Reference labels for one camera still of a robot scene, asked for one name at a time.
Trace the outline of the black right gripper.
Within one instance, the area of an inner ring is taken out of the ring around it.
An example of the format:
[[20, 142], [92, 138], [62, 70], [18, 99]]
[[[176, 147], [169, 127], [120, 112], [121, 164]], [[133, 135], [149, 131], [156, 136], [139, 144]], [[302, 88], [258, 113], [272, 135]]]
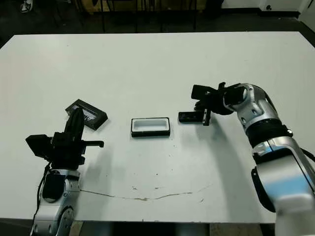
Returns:
[[211, 113], [219, 115], [230, 115], [232, 110], [224, 106], [223, 97], [226, 91], [225, 83], [219, 83], [218, 88], [208, 87], [205, 92], [204, 101], [199, 100], [194, 105], [195, 111], [204, 111], [203, 125], [209, 126]]

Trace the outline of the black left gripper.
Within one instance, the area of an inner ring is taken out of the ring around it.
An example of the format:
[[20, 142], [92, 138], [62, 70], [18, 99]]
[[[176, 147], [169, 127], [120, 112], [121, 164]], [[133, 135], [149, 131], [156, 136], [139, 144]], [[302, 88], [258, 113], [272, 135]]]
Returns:
[[84, 113], [82, 108], [72, 111], [66, 122], [64, 132], [55, 132], [52, 138], [53, 169], [77, 170], [85, 163], [83, 156], [86, 147], [104, 147], [104, 141], [85, 141], [82, 139], [84, 130]]

